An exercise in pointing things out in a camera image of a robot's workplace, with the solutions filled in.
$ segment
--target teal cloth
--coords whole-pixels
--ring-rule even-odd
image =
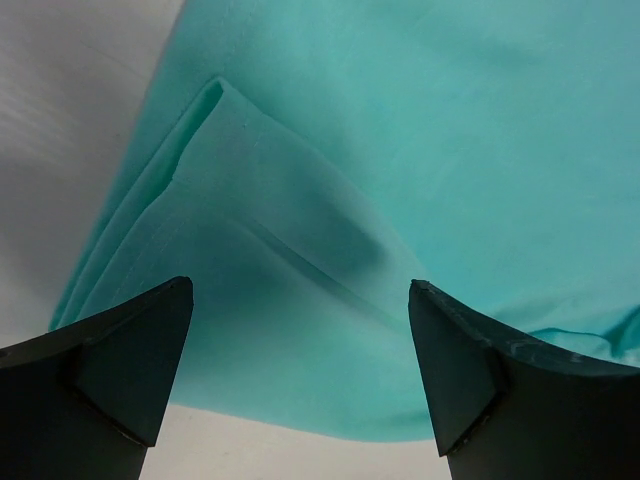
[[[188,0],[52,328],[188,275],[174,402],[370,441],[432,434],[412,278],[639,364],[639,14]]]

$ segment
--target turquoise fabric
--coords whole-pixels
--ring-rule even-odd
[[[172,400],[425,438],[412,278],[640,363],[640,4],[188,0],[53,319],[174,275]]]

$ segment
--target black plastic part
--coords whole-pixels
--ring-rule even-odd
[[[409,314],[453,480],[640,475],[640,369],[555,347],[414,281]]]
[[[0,350],[0,478],[138,479],[192,309],[191,281],[176,278]]]

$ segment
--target white table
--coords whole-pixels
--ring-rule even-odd
[[[46,331],[181,3],[0,2],[0,346]],[[433,442],[343,442],[171,406],[142,478],[450,476]]]

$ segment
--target cloth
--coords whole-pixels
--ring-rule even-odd
[[[432,434],[412,278],[640,363],[640,5],[188,0],[52,328],[195,284],[172,401]]]

